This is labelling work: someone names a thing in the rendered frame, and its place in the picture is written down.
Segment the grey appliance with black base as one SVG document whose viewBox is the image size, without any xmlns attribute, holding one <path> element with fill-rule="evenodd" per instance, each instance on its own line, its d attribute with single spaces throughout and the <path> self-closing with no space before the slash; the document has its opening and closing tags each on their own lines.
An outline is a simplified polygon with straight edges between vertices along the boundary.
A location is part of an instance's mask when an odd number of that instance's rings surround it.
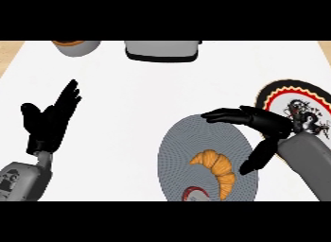
<svg viewBox="0 0 331 242">
<path fill-rule="evenodd" d="M 200 41 L 125 41 L 125 54 L 131 60 L 152 62 L 190 62 L 198 57 Z"/>
</svg>

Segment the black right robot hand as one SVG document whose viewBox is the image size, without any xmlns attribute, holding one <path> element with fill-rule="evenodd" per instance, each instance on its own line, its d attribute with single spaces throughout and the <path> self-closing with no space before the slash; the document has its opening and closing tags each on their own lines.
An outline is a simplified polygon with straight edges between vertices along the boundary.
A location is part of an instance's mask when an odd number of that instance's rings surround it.
<svg viewBox="0 0 331 242">
<path fill-rule="evenodd" d="M 266 136 L 242 163 L 240 174 L 246 175 L 263 169 L 277 151 L 279 141 L 286 139 L 292 133 L 291 119 L 249 106 L 240 106 L 237 109 L 220 108 L 202 113 L 200 117 L 208 123 L 245 125 Z"/>
</svg>

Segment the dragon print plate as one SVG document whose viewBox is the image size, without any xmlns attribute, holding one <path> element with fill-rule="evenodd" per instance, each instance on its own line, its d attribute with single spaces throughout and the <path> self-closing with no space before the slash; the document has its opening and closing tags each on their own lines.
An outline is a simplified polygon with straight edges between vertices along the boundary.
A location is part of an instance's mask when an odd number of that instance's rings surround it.
<svg viewBox="0 0 331 242">
<path fill-rule="evenodd" d="M 305 131 L 331 148 L 331 95 L 301 80 L 276 80 L 261 89 L 255 107 L 292 121 L 292 135 Z"/>
</svg>

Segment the red rimmed can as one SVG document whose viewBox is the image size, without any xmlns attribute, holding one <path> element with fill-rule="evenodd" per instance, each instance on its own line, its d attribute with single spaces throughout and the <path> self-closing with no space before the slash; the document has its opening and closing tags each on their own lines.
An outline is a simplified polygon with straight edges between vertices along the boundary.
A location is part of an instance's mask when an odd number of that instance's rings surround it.
<svg viewBox="0 0 331 242">
<path fill-rule="evenodd" d="M 190 186 L 186 188 L 181 201 L 209 201 L 209 195 L 206 191 L 196 186 Z"/>
</svg>

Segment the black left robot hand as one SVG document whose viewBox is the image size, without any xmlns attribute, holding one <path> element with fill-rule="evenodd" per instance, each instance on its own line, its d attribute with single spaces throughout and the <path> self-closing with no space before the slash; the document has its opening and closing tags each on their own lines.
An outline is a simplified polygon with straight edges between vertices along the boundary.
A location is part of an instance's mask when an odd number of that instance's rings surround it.
<svg viewBox="0 0 331 242">
<path fill-rule="evenodd" d="M 78 82 L 66 84 L 57 101 L 44 111 L 32 103 L 20 105 L 23 128 L 29 132 L 26 153 L 35 155 L 45 151 L 54 153 L 63 141 L 68 122 L 81 101 Z"/>
</svg>

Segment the grey round placemat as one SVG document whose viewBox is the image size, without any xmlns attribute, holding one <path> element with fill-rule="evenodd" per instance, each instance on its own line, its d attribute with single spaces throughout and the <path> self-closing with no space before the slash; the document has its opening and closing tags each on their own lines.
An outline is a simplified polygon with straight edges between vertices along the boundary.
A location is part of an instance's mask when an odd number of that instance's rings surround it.
<svg viewBox="0 0 331 242">
<path fill-rule="evenodd" d="M 168 201 L 180 201 L 187 187 L 200 187 L 211 201 L 218 198 L 215 176 L 200 164 L 190 164 L 192 157 L 212 149 L 230 160 L 236 182 L 224 201 L 252 201 L 258 189 L 258 172 L 240 175 L 239 168 L 251 154 L 251 145 L 237 130 L 226 123 L 209 124 L 200 115 L 181 119 L 165 134 L 158 153 L 158 177 Z"/>
</svg>

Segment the grey cup with orange inside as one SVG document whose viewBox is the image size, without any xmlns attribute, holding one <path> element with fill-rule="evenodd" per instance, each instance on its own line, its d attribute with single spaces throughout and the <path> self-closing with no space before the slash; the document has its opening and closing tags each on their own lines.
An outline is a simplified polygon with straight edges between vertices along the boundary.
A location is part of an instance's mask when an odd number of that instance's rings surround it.
<svg viewBox="0 0 331 242">
<path fill-rule="evenodd" d="M 99 46 L 99 41 L 54 41 L 59 51 L 69 57 L 85 56 Z"/>
</svg>

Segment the golden croissant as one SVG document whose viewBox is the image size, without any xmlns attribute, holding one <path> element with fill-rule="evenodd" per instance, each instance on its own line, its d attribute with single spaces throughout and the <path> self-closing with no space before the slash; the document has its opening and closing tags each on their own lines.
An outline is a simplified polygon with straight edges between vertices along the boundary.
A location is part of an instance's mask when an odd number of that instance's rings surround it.
<svg viewBox="0 0 331 242">
<path fill-rule="evenodd" d="M 212 149 L 205 149 L 190 159 L 190 164 L 200 164 L 209 169 L 215 176 L 218 187 L 218 198 L 226 200 L 236 182 L 236 175 L 233 172 L 233 166 L 229 158 L 217 153 Z"/>
</svg>

